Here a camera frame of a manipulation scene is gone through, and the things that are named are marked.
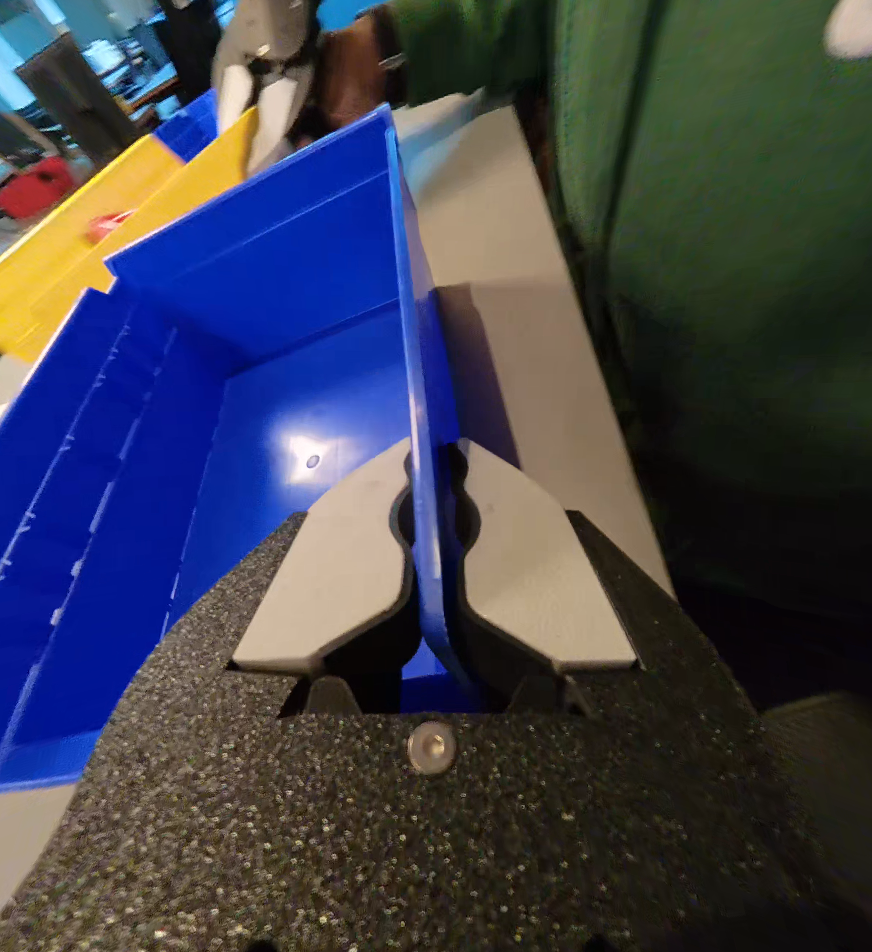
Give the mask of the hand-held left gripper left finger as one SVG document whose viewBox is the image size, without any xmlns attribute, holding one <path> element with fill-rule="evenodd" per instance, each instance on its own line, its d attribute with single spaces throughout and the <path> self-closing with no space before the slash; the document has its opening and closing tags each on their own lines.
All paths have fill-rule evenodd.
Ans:
<svg viewBox="0 0 872 952">
<path fill-rule="evenodd" d="M 241 670 L 313 676 L 333 653 L 400 667 L 408 649 L 349 646 L 395 619 L 415 581 L 411 444 L 401 441 L 328 489 L 311 507 L 232 655 Z"/>
</svg>

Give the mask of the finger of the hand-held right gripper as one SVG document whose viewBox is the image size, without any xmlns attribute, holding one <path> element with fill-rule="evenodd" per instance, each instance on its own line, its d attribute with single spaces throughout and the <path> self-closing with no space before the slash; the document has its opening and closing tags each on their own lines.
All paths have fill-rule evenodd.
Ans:
<svg viewBox="0 0 872 952">
<path fill-rule="evenodd" d="M 249 107 L 256 114 L 248 152 L 248 176 L 269 169 L 293 152 L 294 129 L 311 104 L 318 76 L 314 58 L 249 61 Z"/>
<path fill-rule="evenodd" d="M 279 51 L 278 2 L 236 2 L 212 66 L 218 117 L 240 117 L 253 96 L 251 63 Z"/>
</svg>

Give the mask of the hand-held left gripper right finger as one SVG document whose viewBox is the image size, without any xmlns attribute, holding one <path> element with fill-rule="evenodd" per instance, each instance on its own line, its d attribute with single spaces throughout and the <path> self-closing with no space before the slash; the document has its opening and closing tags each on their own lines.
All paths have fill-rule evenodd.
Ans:
<svg viewBox="0 0 872 952">
<path fill-rule="evenodd" d="M 559 502 L 470 439 L 448 450 L 453 646 L 476 678 L 630 669 L 638 656 Z"/>
</svg>

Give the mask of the blue storage bin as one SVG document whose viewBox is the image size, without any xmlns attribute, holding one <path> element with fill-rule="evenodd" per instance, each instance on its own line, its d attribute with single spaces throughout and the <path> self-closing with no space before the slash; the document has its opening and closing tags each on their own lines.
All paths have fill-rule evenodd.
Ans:
<svg viewBox="0 0 872 952">
<path fill-rule="evenodd" d="M 191 162 L 219 135 L 215 89 L 174 113 L 152 135 L 183 164 Z"/>
<path fill-rule="evenodd" d="M 459 436 L 383 106 L 109 256 L 0 418 L 0 793 L 75 782 L 168 630 L 289 516 Z"/>
</svg>

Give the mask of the yellow storage bin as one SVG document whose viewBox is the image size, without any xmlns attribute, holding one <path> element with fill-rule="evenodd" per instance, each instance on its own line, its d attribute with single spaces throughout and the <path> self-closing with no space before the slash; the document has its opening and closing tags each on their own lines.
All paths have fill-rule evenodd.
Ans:
<svg viewBox="0 0 872 952">
<path fill-rule="evenodd" d="M 35 362 L 85 290 L 109 291 L 109 257 L 241 184 L 255 120 L 246 111 L 187 164 L 138 140 L 1 254 L 0 354 Z"/>
</svg>

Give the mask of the person's right forearm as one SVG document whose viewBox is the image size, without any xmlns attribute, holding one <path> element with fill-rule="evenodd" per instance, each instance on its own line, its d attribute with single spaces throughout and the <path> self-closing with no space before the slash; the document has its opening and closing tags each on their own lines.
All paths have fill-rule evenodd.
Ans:
<svg viewBox="0 0 872 952">
<path fill-rule="evenodd" d="M 514 92 L 549 71 L 554 1 L 398 1 L 387 4 L 404 58 L 406 102 L 479 89 Z"/>
</svg>

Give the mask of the person's right hand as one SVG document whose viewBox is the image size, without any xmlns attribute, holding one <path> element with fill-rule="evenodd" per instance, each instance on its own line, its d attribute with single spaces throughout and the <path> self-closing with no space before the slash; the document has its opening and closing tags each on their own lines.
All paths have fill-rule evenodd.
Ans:
<svg viewBox="0 0 872 952">
<path fill-rule="evenodd" d="M 326 36 L 317 104 L 330 132 L 384 104 L 399 109 L 407 101 L 406 55 L 391 4 L 372 6 Z"/>
</svg>

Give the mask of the red plastic crate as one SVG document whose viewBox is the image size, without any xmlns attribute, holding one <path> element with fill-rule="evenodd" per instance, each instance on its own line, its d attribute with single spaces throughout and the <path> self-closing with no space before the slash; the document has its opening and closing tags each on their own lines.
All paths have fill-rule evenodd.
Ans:
<svg viewBox="0 0 872 952">
<path fill-rule="evenodd" d="M 76 186 L 71 161 L 61 156 L 43 158 L 0 188 L 0 213 L 14 221 L 35 219 L 70 197 Z"/>
</svg>

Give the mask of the person's green jacket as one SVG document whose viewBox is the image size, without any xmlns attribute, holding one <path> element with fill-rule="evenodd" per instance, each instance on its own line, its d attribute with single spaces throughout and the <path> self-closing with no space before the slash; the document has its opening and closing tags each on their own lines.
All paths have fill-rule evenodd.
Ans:
<svg viewBox="0 0 872 952">
<path fill-rule="evenodd" d="M 872 622 L 872 2 L 555 2 L 597 337 L 674 575 Z"/>
</svg>

